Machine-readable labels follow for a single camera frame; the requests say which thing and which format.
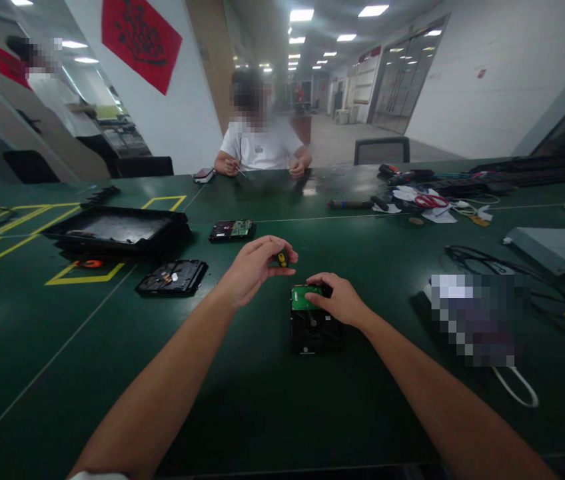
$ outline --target red decoration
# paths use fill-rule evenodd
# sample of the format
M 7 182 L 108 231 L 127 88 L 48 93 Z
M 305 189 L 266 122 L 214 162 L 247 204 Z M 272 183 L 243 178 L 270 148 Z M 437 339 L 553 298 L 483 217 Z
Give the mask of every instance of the red decoration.
M 25 72 L 25 63 L 20 58 L 14 57 L 10 52 L 0 48 L 0 73 L 31 90 Z
M 103 0 L 103 45 L 167 94 L 183 38 L 147 0 Z

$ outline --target green workbench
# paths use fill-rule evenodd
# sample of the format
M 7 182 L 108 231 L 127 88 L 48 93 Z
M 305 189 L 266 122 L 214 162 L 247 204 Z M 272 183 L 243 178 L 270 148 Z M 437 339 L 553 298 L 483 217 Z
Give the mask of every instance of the green workbench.
M 451 172 L 475 164 L 418 166 Z M 107 410 L 242 247 L 210 244 L 213 223 L 242 218 L 257 222 L 257 236 L 277 235 L 294 246 L 300 255 L 296 283 L 321 271 L 349 279 L 373 310 L 462 380 L 535 450 L 565 454 L 565 337 L 542 320 L 527 319 L 519 370 L 540 398 L 539 408 L 527 409 L 490 369 L 464 366 L 446 338 L 432 330 L 422 294 L 432 274 L 459 272 L 443 255 L 449 244 L 535 266 L 500 241 L 513 227 L 565 228 L 565 184 L 508 195 L 491 208 L 494 220 L 485 228 L 459 215 L 455 224 L 418 226 L 409 215 L 326 208 L 330 199 L 363 200 L 381 192 L 373 166 L 314 169 L 301 183 L 284 171 L 249 176 L 217 177 L 204 186 L 187 176 L 113 182 L 122 193 L 109 205 L 140 208 L 155 199 L 150 208 L 177 205 L 187 214 L 194 236 L 175 246 L 173 257 L 206 261 L 209 270 L 198 292 L 181 299 L 138 296 L 133 289 L 149 266 L 133 262 L 116 265 L 116 271 L 74 269 L 59 276 L 68 262 L 51 240 L 32 234 L 73 214 L 74 204 L 94 192 L 91 184 L 0 188 L 0 205 L 26 207 L 13 223 L 29 216 L 0 239 L 0 478 L 67 474 Z M 94 276 L 100 278 L 84 283 Z M 46 285 L 52 279 L 72 281 Z M 289 285 L 282 277 L 267 281 L 238 313 L 159 473 L 436 461 L 397 384 L 358 331 L 345 328 L 339 354 L 290 353 Z

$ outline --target hand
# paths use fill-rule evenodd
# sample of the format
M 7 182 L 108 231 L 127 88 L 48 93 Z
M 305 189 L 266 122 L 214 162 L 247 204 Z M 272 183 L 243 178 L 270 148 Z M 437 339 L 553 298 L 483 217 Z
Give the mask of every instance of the hand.
M 236 159 L 225 159 L 225 164 L 223 165 L 223 170 L 221 173 L 227 177 L 235 177 L 238 175 L 238 163 Z
M 291 174 L 291 178 L 294 180 L 300 180 L 304 177 L 304 171 L 306 166 L 303 161 L 296 160 L 294 163 L 291 164 L 291 168 L 289 169 L 289 173 Z
M 287 250 L 289 263 L 298 262 L 298 253 L 294 252 L 291 245 L 272 235 L 261 237 L 243 247 L 217 287 L 229 295 L 232 307 L 244 307 L 249 303 L 268 278 L 277 275 L 289 277 L 296 273 L 294 269 L 267 266 L 276 261 L 276 255 L 283 249 Z
M 360 300 L 351 283 L 335 273 L 319 273 L 307 279 L 307 283 L 313 285 L 326 283 L 334 289 L 331 298 L 317 293 L 307 293 L 304 297 L 317 307 L 327 310 L 339 321 L 360 328 L 361 323 L 369 318 L 371 310 Z

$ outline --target black office chair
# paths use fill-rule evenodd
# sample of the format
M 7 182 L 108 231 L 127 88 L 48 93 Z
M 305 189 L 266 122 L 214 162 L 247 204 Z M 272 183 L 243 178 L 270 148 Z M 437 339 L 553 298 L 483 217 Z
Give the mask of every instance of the black office chair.
M 3 152 L 3 159 L 23 183 L 61 182 L 36 150 L 7 150 Z
M 171 157 L 130 157 L 116 160 L 122 178 L 167 177 L 174 174 Z
M 411 153 L 407 137 L 356 140 L 354 165 L 380 165 L 381 163 L 409 163 Z

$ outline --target glass door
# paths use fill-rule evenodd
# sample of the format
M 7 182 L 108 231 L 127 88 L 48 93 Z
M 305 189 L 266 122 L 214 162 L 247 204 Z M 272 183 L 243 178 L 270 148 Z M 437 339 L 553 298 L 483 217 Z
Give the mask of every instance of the glass door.
M 433 27 L 385 50 L 382 56 L 385 70 L 374 112 L 377 127 L 404 135 L 441 33 L 440 27 Z

